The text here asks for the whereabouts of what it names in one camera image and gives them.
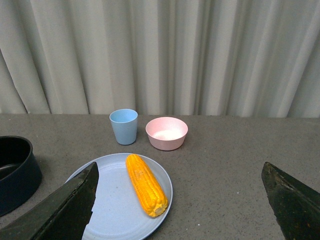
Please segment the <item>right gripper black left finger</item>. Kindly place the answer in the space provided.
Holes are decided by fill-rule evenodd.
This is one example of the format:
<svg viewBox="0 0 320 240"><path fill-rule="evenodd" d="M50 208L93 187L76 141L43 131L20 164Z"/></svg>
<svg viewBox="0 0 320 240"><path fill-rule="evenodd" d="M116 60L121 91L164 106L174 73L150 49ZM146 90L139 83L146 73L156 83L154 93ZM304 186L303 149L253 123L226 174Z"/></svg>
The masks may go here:
<svg viewBox="0 0 320 240"><path fill-rule="evenodd" d="M0 230L2 240L80 240L93 214L99 170L96 162Z"/></svg>

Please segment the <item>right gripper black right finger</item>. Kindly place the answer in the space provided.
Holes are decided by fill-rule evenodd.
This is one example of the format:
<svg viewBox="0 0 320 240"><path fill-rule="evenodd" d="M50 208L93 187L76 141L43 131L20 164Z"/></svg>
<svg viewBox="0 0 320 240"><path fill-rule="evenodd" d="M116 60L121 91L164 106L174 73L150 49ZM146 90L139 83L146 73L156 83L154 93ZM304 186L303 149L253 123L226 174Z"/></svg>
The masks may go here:
<svg viewBox="0 0 320 240"><path fill-rule="evenodd" d="M320 193L270 162L261 172L269 204L286 240L320 238Z"/></svg>

